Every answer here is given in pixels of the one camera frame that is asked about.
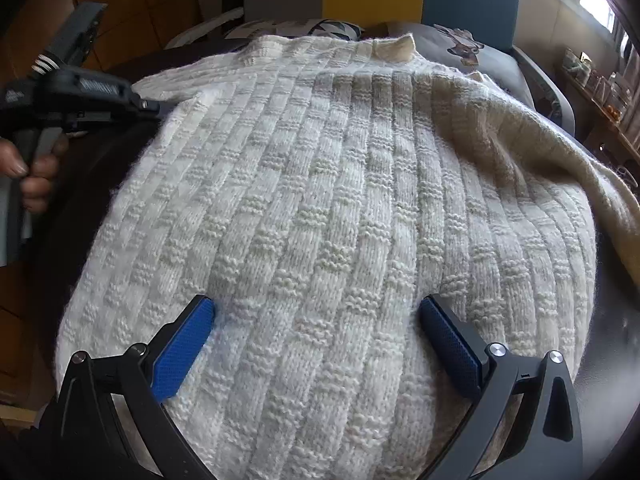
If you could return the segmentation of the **person left hand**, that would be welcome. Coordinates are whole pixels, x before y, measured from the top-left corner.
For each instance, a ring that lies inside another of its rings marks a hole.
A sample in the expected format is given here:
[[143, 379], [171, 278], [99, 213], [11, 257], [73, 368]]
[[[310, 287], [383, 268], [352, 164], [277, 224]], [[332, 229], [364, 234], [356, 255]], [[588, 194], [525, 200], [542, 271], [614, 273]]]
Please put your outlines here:
[[47, 209], [61, 158], [68, 150], [68, 137], [61, 133], [49, 154], [38, 156], [28, 166], [16, 146], [1, 140], [1, 175], [20, 184], [22, 203], [31, 214], [42, 214]]

